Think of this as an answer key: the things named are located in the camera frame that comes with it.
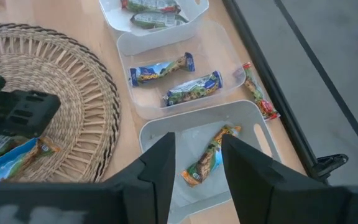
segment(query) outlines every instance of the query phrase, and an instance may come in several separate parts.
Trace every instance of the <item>wooden table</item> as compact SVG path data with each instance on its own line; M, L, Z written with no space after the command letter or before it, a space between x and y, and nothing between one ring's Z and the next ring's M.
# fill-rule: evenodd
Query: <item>wooden table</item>
M239 58L244 63L250 62L247 50L223 6L222 0L209 0L209 2L209 11L205 19L211 19L223 25ZM121 135L105 179L123 169L140 155L139 131L147 121L136 114L135 108L131 104L118 52L109 34L109 28L104 22L99 1L0 0L0 22L27 23L55 29L89 47L107 66L117 83L122 103ZM245 87L236 90L227 98L227 102L241 99L252 100ZM281 121L279 119L269 121L268 126L282 162L304 174L305 171ZM194 214L184 223L238 223L238 219L233 203L230 201Z

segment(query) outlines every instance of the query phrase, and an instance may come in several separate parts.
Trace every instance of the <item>wicker trivet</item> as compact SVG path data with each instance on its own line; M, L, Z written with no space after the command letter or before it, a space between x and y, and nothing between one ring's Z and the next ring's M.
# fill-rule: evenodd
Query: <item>wicker trivet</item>
M44 132L62 150L32 164L19 181L99 181L118 139L121 111L116 85L97 56L54 30L0 24L0 75L4 91L44 91L62 102Z

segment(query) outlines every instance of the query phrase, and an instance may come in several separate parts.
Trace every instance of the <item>white plastic bin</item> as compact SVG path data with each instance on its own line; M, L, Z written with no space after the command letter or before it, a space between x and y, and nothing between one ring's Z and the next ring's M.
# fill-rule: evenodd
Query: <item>white plastic bin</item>
M180 15L186 18L189 23L182 25L182 29L194 29L196 23L202 18L202 15L208 10L208 0L176 0L181 7ZM111 28L112 36L117 40L122 34L129 32L136 36L145 36L156 33L165 37L177 32L178 27L168 29L144 30L134 26L130 19L134 15L126 9L122 9L121 0L99 0L104 18Z
M258 107L247 100L156 119L145 124L140 131L142 152L147 151L167 132L175 133L175 180L168 223L180 223L188 215L230 200L223 165L196 187L189 187L180 175L201 157L212 137L225 124L242 126L238 138L258 150L262 150L263 143L259 139L262 140L264 136L268 144L268 149L264 148L266 152L270 149L273 159L281 161Z
M203 21L195 30L177 32L174 44L165 45L159 38L144 39L126 33L117 41L117 48L128 80L127 87L137 113L145 119L155 119L210 105L241 86L246 75L226 31L216 22ZM193 55L195 72L179 70L153 83L133 87L129 69L167 60L176 60L189 52ZM166 107L163 95L184 82L203 77L215 70L221 72L223 87L215 94L198 100Z

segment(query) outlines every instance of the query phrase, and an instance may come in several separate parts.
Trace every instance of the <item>blue snack wrapper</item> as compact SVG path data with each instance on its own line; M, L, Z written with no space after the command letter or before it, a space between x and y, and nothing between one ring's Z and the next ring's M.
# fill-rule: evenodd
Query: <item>blue snack wrapper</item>
M179 69L194 72L196 70L193 56L185 53L174 62L162 62L144 67L130 68L132 86L139 86L148 82L165 77Z
M0 157L0 182L14 177L40 156L46 156L60 149L49 140L33 138Z
M222 75L215 71L210 75L176 86L169 90L163 99L166 106L172 106L209 96L222 87Z

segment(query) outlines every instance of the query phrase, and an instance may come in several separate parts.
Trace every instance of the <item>floor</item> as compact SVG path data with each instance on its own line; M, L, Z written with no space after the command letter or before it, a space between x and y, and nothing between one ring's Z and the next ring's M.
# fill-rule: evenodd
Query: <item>floor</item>
M349 156L328 182L358 185L358 136L277 7L279 1L236 2L316 157ZM358 1L280 2L358 122Z

